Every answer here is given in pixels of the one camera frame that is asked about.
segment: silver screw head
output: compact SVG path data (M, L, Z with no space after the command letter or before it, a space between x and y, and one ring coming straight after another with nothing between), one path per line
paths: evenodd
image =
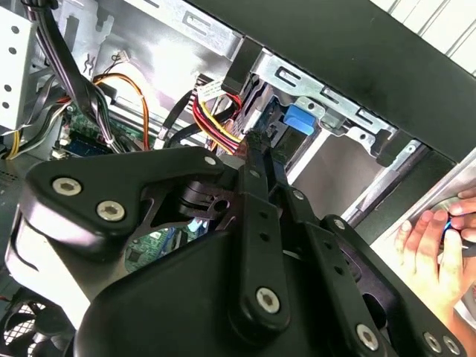
M258 304L269 314L276 314L280 311L280 299L268 288L259 288L256 292Z
M205 162L209 165L216 165L215 159L210 156L205 156Z
M375 336L375 333L364 324L357 325L356 330L358 339L364 344L364 346L371 351L377 351L379 348L379 340Z
M442 348L438 340L429 332L423 334L426 344L436 353L441 353Z
M96 209L97 215L109 222L119 222L126 215L126 210L115 201L101 202Z
M445 342L445 345L453 354L457 356L461 354L460 348L448 336L443 336L443 342Z
M295 190L294 191L294 195L297 199L300 199L301 201L304 199L304 195L302 192L298 191L298 190Z
M259 179L261 177L260 173L258 173L257 171L254 171L254 170L250 170L250 174L252 174L257 179Z
M345 230L345 224L340 219L334 219L335 225L341 230Z
M83 188L78 181L68 177L61 177L53 181L53 190L63 196L76 196Z

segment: yellow wire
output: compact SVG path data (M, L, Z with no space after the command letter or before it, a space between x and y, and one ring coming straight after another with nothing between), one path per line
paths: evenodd
M224 145L222 145L222 143L220 143L219 141L215 140L210 134L208 134L207 131L205 131L205 129L203 129L203 126L200 124L200 122L195 119L195 122L197 123L197 125L199 126L199 128L206 134L208 135L208 137L216 144L218 144L222 149L224 149L224 151L226 151L228 154L230 155L233 155L233 153Z
M205 102L200 102L200 107L202 108L203 112L205 113L205 115L207 116L208 119L211 120L211 122L216 126L216 128L222 132L223 135L227 136L228 138L230 138L231 140L233 141L236 141L237 144L239 144L241 142L240 139L238 139L236 136L233 136L232 134L230 134L229 132L227 132L225 130L225 128L223 128L223 126L221 126L219 124L218 121L215 120L215 118L213 117L213 115L208 111L208 109L206 108L205 106Z
M6 157L7 160L11 160L20 148L20 133L18 131L13 133L13 145L10 154Z

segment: blue tab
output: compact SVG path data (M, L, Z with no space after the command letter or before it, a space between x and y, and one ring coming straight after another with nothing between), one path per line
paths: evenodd
M284 123L306 135L311 135L314 132L315 117L291 105L284 117Z

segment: wire bundle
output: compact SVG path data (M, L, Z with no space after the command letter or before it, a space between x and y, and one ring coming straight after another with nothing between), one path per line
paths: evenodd
M51 8L57 8L56 0L22 0L28 19L38 24L36 38L45 53L57 80L78 109L101 128L103 137L114 152L126 152L120 141L116 141L109 125L106 100L97 87L80 72L60 30Z
M229 120L235 120L239 112L241 112L242 101L236 95L227 94L227 97L234 106L234 113ZM228 154L234 154L241 140L223 128L219 121L208 111L206 103L199 102L198 98L193 102L193 118L199 128L206 133L215 144L224 149Z
M110 78L118 78L123 80L124 82L128 83L135 89L138 96L142 101L142 115L144 116L144 150L149 150L149 106L147 105L147 101L142 93L141 89L138 87L137 84L133 80L131 80L128 76L121 73L110 73L110 74L101 74L100 76L95 77L94 84L97 86L103 83L105 80Z

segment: black bracket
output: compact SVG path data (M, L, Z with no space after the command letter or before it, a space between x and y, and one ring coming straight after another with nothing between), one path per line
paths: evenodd
M222 89L224 91L235 95L242 92L262 49L263 47L252 39L244 38L238 54L223 80Z

